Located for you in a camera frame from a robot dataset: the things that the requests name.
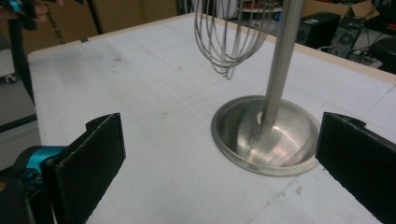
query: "electronic device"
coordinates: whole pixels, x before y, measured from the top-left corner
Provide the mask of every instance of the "electronic device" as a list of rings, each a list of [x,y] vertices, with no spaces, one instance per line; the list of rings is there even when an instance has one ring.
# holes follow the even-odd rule
[[[365,19],[345,16],[338,25],[335,35],[328,49],[328,53],[341,58],[347,58],[358,39]]]
[[[312,49],[329,46],[341,16],[330,12],[319,12],[303,18],[296,42]]]
[[[120,114],[91,120],[67,147],[29,147],[0,172],[0,223],[82,224],[125,160]]]

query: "black foam pad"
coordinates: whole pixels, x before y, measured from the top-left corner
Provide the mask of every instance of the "black foam pad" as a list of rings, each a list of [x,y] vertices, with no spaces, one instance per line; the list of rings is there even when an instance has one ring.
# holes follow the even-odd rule
[[[95,119],[59,155],[40,164],[58,223],[85,223],[120,169],[120,114]]]
[[[364,126],[324,113],[316,157],[378,220],[395,223],[396,145]]]

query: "floor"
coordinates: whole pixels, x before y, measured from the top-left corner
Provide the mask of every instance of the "floor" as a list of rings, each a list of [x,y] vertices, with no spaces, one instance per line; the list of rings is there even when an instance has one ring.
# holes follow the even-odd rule
[[[364,29],[354,49],[364,49],[371,46],[376,39],[384,36],[379,32]],[[352,55],[351,60],[372,67],[378,67],[381,64],[369,57],[354,57]],[[12,165],[18,155],[26,148],[39,146],[40,136],[36,121],[8,131],[2,131],[1,129],[10,122],[35,114],[35,107],[20,80],[9,84],[3,78],[0,78],[0,105],[0,170],[2,170]]]

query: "black cable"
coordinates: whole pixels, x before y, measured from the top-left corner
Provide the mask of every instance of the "black cable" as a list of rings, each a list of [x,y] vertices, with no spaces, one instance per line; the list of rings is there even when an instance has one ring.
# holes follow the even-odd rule
[[[35,103],[33,96],[32,79],[30,77],[29,63],[23,49],[22,25],[20,20],[8,20],[9,39],[11,42],[12,60],[16,74],[18,74],[23,82],[23,86]]]

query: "cardboard box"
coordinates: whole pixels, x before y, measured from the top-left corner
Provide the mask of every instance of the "cardboard box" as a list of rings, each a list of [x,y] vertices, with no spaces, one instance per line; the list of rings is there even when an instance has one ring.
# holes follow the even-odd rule
[[[322,11],[338,14],[341,16],[341,19],[343,19],[346,15],[350,14],[350,7],[333,3],[307,0],[305,1],[303,17],[314,15]]]
[[[175,0],[91,0],[100,34],[177,15]]]
[[[47,3],[47,6],[47,21],[38,23],[38,29],[35,31],[23,30],[26,53],[98,35],[87,4],[65,1],[63,7],[53,3]],[[9,42],[6,20],[0,21],[0,29]]]
[[[342,4],[307,0],[304,6],[303,17],[307,17],[321,11],[339,14],[341,16],[341,19],[343,19],[345,16],[350,15],[364,18],[368,21],[374,17],[379,16],[378,11],[375,9],[370,0],[353,4],[351,7]]]

